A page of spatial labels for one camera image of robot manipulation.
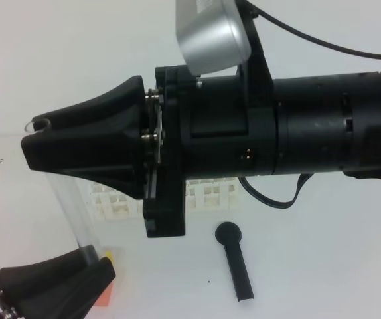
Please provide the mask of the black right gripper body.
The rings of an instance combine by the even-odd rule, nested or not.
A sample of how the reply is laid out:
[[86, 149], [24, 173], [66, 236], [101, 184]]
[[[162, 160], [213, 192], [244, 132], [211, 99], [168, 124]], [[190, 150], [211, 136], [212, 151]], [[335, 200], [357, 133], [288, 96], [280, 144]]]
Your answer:
[[190, 179], [271, 175], [277, 152], [273, 80], [266, 66], [244, 64], [232, 76], [201, 78], [185, 66], [155, 71], [160, 93], [160, 160], [143, 202], [150, 238], [185, 234]]

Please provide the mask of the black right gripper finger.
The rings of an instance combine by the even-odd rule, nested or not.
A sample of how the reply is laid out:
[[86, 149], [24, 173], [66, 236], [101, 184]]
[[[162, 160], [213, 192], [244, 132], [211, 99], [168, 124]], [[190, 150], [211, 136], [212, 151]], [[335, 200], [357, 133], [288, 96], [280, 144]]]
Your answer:
[[145, 170], [138, 129], [49, 130], [22, 139], [29, 168], [95, 181], [144, 198]]
[[143, 128], [144, 84], [141, 76], [91, 100], [35, 116], [34, 130], [58, 133], [115, 126], [134, 133]]

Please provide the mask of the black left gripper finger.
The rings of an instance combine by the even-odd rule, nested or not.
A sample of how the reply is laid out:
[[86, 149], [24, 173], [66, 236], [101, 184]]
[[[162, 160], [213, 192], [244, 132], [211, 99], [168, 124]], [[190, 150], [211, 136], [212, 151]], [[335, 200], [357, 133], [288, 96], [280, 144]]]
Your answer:
[[92, 245], [0, 269], [4, 300], [21, 318], [85, 318], [114, 279], [111, 260], [100, 258]]

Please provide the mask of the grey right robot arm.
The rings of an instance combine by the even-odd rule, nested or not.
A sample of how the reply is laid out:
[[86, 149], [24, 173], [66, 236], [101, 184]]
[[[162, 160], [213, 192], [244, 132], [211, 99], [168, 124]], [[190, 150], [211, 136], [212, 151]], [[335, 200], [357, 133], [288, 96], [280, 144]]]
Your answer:
[[143, 202], [149, 237], [185, 233], [185, 183], [340, 171], [381, 179], [381, 72], [272, 79], [256, 59], [232, 76], [185, 66], [134, 76], [33, 118], [29, 168], [86, 179]]

